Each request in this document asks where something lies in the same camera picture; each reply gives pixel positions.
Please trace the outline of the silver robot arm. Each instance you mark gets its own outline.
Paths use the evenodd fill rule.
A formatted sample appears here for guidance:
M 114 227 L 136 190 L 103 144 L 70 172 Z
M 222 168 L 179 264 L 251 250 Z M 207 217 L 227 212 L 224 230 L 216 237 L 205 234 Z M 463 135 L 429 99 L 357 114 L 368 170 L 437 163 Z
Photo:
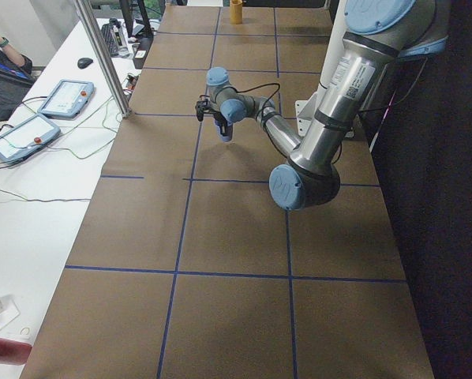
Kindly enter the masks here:
M 318 89 L 305 104 L 311 110 L 305 136 L 290 128 L 271 99 L 234 88 L 223 67 L 208 71 L 197 118 L 212 115 L 223 141 L 231 140 L 233 124 L 255 119 L 287 159 L 269 177 L 274 202 L 286 210 L 327 203 L 340 187 L 332 159 L 370 90 L 386 65 L 440 53 L 450 10 L 449 1 L 341 1 Z

